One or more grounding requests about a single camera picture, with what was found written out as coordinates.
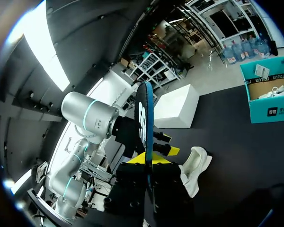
metal shelving rack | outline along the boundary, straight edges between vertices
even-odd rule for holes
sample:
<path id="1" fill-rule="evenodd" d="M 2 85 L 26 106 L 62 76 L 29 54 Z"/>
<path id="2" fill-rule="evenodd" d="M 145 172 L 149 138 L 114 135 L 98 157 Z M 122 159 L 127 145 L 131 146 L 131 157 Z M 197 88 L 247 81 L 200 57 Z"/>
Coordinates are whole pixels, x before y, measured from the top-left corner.
<path id="1" fill-rule="evenodd" d="M 155 69 L 154 66 L 157 64 L 161 64 L 161 67 L 158 69 Z M 177 75 L 177 73 L 174 71 L 173 68 L 169 67 L 159 56 L 157 56 L 155 53 L 150 53 L 144 60 L 139 64 L 135 65 L 136 68 L 131 72 L 129 75 L 129 78 L 133 79 L 132 76 L 135 74 L 136 70 L 139 69 L 142 74 L 138 76 L 136 80 L 143 80 L 143 76 L 147 76 L 148 79 L 144 81 L 153 81 L 156 86 L 154 89 L 160 87 L 161 89 L 165 90 L 162 86 L 167 84 L 168 82 L 171 82 L 173 80 L 181 80 L 180 77 Z M 166 77 L 164 80 L 160 81 L 162 79 L 161 72 L 163 71 L 169 71 L 173 77 L 168 78 Z"/>
<path id="2" fill-rule="evenodd" d="M 228 40 L 228 39 L 232 39 L 236 36 L 239 36 L 239 35 L 242 35 L 242 34 L 245 34 L 245 33 L 248 33 L 248 32 L 254 32 L 256 34 L 256 36 L 259 36 L 258 33 L 257 33 L 257 30 L 255 28 L 255 26 L 253 25 L 253 23 L 251 22 L 249 16 L 247 15 L 247 13 L 245 12 L 245 10 L 242 8 L 242 6 L 247 6 L 247 5 L 252 5 L 251 3 L 245 3 L 245 4 L 242 4 L 240 5 L 236 0 L 219 0 L 217 2 L 215 2 L 213 5 L 201 10 L 201 11 L 197 11 L 196 9 L 193 8 L 193 5 L 198 2 L 199 0 L 191 0 L 190 2 L 186 3 L 185 6 L 188 8 L 188 12 L 191 11 L 193 12 L 207 27 L 207 29 L 213 34 L 213 36 L 215 37 L 215 39 L 218 41 L 218 43 L 220 44 L 221 48 L 223 48 L 224 44 L 223 42 Z M 246 30 L 246 31 L 241 31 L 241 32 L 238 32 L 237 34 L 235 35 L 232 35 L 230 37 L 226 37 L 226 38 L 219 38 L 218 35 L 214 32 L 214 30 L 212 29 L 212 27 L 209 25 L 209 23 L 205 20 L 205 18 L 202 16 L 203 13 L 209 11 L 210 9 L 222 4 L 222 3 L 225 3 L 225 2 L 228 2 L 228 1 L 232 1 L 233 4 L 235 6 L 237 6 L 240 11 L 242 12 L 243 16 L 246 18 L 246 20 L 249 22 L 250 26 L 251 26 L 251 29 L 249 30 Z"/>

cable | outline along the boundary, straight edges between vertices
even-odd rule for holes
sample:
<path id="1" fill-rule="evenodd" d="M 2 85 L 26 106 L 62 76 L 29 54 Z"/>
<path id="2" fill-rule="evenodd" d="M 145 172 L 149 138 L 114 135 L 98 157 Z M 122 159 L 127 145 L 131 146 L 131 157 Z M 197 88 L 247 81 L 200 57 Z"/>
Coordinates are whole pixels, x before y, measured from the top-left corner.
<path id="1" fill-rule="evenodd" d="M 34 215 L 32 216 L 32 218 L 46 218 L 46 216 L 41 215 L 41 214 L 34 214 Z"/>

white paper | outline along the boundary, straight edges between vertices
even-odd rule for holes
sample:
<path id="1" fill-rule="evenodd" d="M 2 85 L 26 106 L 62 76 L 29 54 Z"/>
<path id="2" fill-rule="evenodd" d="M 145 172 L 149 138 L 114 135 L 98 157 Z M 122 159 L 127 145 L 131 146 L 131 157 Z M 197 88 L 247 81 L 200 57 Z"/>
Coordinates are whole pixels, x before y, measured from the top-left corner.
<path id="1" fill-rule="evenodd" d="M 267 79 L 268 75 L 269 75 L 269 71 L 270 71 L 269 68 L 266 68 L 266 67 L 264 67 L 262 65 L 257 64 L 256 65 L 255 75 L 259 76 L 259 77 L 262 77 L 264 79 Z"/>

ceiling light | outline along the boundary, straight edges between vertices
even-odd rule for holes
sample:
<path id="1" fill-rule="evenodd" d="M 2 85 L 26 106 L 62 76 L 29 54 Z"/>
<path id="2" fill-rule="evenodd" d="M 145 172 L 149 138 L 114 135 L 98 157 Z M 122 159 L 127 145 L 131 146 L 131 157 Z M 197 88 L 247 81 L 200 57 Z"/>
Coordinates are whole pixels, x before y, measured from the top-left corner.
<path id="1" fill-rule="evenodd" d="M 15 185 L 15 182 L 13 180 L 6 179 L 3 181 L 3 186 L 7 189 L 11 189 L 11 187 L 14 185 Z"/>
<path id="2" fill-rule="evenodd" d="M 181 20 L 184 20 L 184 18 L 179 19 L 179 20 L 172 20 L 172 21 L 169 21 L 169 24 L 172 24 L 172 23 L 175 23 L 175 22 L 178 22 L 178 21 L 181 21 Z"/>
<path id="3" fill-rule="evenodd" d="M 32 169 L 28 170 L 19 180 L 11 187 L 11 192 L 16 194 L 19 188 L 28 180 L 28 178 L 32 175 Z"/>
<path id="4" fill-rule="evenodd" d="M 103 77 L 92 87 L 92 89 L 87 93 L 87 97 L 90 97 L 94 90 L 101 84 Z"/>
<path id="5" fill-rule="evenodd" d="M 42 185 L 41 188 L 40 188 L 40 190 L 39 190 L 39 192 L 38 192 L 38 194 L 37 194 L 37 196 L 41 197 L 43 191 L 44 191 L 44 187 L 43 187 L 43 185 Z"/>
<path id="6" fill-rule="evenodd" d="M 41 2 L 33 11 L 27 13 L 20 23 L 27 43 L 48 76 L 64 91 L 70 84 L 56 55 L 46 19 L 46 1 Z"/>

logo on shoe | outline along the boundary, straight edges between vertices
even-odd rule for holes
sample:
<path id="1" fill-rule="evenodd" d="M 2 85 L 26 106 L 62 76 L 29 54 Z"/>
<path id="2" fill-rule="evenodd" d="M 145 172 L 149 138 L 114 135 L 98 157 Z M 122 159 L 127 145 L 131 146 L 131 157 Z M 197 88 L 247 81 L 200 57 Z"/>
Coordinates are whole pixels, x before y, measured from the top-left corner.
<path id="1" fill-rule="evenodd" d="M 139 102 L 139 123 L 141 125 L 141 128 L 139 129 L 139 136 L 144 148 L 146 148 L 146 114 L 145 108 L 141 102 Z"/>

